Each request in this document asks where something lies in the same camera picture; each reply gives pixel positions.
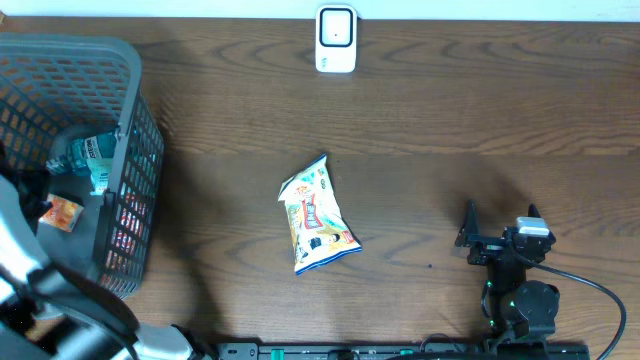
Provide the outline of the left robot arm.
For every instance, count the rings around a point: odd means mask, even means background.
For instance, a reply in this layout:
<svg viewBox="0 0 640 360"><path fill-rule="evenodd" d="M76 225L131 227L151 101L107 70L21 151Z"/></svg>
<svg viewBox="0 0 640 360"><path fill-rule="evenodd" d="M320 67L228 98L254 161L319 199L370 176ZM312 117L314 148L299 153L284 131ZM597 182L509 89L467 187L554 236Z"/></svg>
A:
<svg viewBox="0 0 640 360"><path fill-rule="evenodd" d="M4 359L216 359L178 326L140 323L115 295L54 263L31 221L50 207L37 171L1 171Z"/></svg>

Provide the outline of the mint green wipes packet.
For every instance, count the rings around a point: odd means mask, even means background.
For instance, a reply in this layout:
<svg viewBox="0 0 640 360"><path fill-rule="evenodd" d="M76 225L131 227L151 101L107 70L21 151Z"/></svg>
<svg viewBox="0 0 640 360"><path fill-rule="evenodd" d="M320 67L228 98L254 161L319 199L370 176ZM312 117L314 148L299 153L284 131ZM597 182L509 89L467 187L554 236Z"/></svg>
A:
<svg viewBox="0 0 640 360"><path fill-rule="evenodd" d="M93 185L93 196L101 196L108 188L111 173L112 158L88 158L87 166L91 172L90 178Z"/></svg>

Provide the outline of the large snack chip bag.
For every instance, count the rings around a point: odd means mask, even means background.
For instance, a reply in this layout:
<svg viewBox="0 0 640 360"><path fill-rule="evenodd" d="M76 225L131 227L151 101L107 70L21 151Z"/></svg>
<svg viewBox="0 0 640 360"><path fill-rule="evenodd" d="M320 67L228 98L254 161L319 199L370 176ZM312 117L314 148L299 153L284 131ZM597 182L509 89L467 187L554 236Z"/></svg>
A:
<svg viewBox="0 0 640 360"><path fill-rule="evenodd" d="M292 238L296 275L327 265L362 246L344 221L322 154L285 180L278 193Z"/></svg>

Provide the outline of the small orange tissue box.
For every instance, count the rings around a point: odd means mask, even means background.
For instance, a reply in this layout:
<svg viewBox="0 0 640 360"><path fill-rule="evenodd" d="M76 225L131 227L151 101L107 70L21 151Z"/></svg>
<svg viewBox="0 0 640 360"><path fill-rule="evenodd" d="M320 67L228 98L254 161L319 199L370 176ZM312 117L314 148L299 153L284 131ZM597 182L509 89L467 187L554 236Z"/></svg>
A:
<svg viewBox="0 0 640 360"><path fill-rule="evenodd" d="M46 201L51 207L39 218L39 222L65 232L72 232L84 207L54 194L49 194Z"/></svg>

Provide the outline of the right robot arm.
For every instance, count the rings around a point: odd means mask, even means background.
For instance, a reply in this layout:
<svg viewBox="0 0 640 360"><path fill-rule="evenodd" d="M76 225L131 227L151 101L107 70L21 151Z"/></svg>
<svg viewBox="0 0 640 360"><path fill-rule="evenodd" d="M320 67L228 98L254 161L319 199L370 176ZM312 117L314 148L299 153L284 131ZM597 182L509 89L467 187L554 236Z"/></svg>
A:
<svg viewBox="0 0 640 360"><path fill-rule="evenodd" d="M556 330L557 287L529 280L526 272L545 260L556 238L537 208L516 219L500 236L480 233L476 209L469 202L455 245L467 248L467 263L487 268L481 309L491 335L482 349L499 359L548 359L547 337Z"/></svg>

